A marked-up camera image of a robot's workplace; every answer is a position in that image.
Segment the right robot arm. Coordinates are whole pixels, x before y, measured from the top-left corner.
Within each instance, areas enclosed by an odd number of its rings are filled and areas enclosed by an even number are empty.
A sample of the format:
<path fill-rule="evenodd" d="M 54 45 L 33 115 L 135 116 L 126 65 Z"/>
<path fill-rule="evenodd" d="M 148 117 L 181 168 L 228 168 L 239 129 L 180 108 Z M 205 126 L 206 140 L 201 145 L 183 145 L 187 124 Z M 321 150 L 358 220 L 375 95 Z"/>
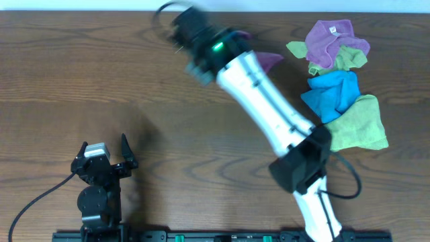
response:
<path fill-rule="evenodd" d="M 323 194 L 330 132 L 315 126 L 288 103 L 260 65 L 245 33 L 217 28 L 196 7 L 180 13 L 172 26 L 174 40 L 192 56 L 192 73 L 204 82 L 215 81 L 266 136 L 277 156 L 269 171 L 295 197 L 306 234 L 313 241 L 334 241 L 342 226 Z"/>

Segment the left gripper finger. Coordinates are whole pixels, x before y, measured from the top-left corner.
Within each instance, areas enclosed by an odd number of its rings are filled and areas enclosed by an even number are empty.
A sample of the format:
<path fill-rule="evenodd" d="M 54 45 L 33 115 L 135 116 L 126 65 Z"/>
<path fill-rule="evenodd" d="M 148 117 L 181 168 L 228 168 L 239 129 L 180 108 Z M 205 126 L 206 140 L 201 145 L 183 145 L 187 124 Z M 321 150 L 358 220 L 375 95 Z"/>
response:
<path fill-rule="evenodd" d="M 86 141 L 84 141 L 78 154 L 77 154 L 77 158 L 84 158 L 85 157 L 85 149 L 87 146 L 88 146 L 88 143 Z"/>
<path fill-rule="evenodd" d="M 138 168 L 138 161 L 136 160 L 124 133 L 122 133 L 121 136 L 121 149 L 125 164 L 127 164 L 130 169 Z"/>

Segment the blue microfiber cloth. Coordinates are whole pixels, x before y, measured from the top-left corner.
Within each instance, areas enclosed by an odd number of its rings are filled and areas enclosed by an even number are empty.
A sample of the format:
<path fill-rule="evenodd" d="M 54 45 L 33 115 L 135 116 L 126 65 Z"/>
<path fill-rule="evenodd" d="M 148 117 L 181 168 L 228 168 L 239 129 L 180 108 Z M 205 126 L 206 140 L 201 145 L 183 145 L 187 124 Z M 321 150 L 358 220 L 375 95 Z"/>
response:
<path fill-rule="evenodd" d="M 334 71 L 308 79 L 310 90 L 300 97 L 323 124 L 344 114 L 361 95 L 353 71 Z"/>

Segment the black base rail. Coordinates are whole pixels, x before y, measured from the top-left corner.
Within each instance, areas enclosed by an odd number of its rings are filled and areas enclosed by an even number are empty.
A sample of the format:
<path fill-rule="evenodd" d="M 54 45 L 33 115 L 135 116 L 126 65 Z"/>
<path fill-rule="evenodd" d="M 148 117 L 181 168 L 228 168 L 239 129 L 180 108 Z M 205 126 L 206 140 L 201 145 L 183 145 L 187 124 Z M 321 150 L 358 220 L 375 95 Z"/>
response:
<path fill-rule="evenodd" d="M 52 235 L 52 241 L 66 242 L 307 242 L 311 238 L 304 231 L 279 233 L 174 233 L 166 231 L 125 232 L 118 231 L 99 235 L 80 232 L 60 232 Z"/>

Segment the small green microfiber cloth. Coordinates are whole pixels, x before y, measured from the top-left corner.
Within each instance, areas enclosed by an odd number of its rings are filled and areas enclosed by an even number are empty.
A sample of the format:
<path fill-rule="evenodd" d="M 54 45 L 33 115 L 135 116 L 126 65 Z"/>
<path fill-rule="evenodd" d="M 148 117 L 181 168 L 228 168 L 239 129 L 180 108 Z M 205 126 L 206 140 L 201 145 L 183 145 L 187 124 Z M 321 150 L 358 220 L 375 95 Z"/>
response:
<path fill-rule="evenodd" d="M 308 52 L 305 42 L 292 41 L 286 44 L 286 47 L 296 58 L 305 58 Z M 363 67 L 367 61 L 367 57 L 362 50 L 342 45 L 336 56 L 333 68 L 324 68 L 310 61 L 308 72 L 315 76 L 325 75 L 333 71 L 349 71 L 353 68 Z"/>

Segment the pink purple microfiber cloth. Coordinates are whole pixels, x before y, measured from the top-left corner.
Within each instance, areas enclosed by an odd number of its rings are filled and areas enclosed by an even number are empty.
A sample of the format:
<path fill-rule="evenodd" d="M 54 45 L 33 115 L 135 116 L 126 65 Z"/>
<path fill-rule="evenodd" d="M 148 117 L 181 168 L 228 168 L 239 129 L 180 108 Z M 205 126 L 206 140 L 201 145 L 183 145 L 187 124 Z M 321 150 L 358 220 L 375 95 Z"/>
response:
<path fill-rule="evenodd" d="M 245 40 L 250 40 L 252 38 L 252 35 L 245 31 L 237 30 L 236 34 L 238 34 L 241 38 L 244 38 Z M 268 73 L 272 67 L 284 60 L 284 57 L 282 55 L 276 53 L 256 52 L 255 55 L 262 69 L 266 73 Z"/>

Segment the purple cloth with tag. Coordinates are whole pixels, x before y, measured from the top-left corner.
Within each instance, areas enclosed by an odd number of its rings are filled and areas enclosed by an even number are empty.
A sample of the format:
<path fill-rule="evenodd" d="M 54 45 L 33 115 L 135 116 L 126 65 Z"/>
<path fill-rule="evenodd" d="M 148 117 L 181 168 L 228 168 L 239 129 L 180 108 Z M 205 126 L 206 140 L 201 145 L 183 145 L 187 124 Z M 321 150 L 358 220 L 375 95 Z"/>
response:
<path fill-rule="evenodd" d="M 349 19 L 318 20 L 305 38 L 307 47 L 306 60 L 325 69 L 331 69 L 342 45 L 359 49 L 365 55 L 370 51 L 370 44 L 355 37 Z"/>

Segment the large green microfiber cloth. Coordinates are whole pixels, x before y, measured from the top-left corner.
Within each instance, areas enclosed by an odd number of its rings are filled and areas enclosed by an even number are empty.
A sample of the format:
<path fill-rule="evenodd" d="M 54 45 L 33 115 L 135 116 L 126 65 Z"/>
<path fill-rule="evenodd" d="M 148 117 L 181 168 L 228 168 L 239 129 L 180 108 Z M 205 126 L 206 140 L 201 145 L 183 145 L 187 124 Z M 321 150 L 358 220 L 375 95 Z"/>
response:
<path fill-rule="evenodd" d="M 334 152 L 354 147 L 375 151 L 389 147 L 374 95 L 359 96 L 344 114 L 325 127 L 331 132 Z"/>

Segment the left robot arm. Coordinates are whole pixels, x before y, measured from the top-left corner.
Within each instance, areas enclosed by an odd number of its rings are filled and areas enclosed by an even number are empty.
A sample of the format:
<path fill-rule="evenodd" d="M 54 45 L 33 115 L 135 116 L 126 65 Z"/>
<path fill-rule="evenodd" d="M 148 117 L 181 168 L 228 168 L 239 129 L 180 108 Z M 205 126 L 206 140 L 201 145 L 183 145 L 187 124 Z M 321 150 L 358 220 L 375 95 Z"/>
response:
<path fill-rule="evenodd" d="M 138 161 L 125 134 L 121 136 L 121 150 L 124 161 L 112 165 L 105 143 L 84 142 L 71 163 L 71 171 L 88 185 L 77 198 L 82 241 L 129 240 L 128 228 L 121 223 L 120 180 L 132 175 Z"/>

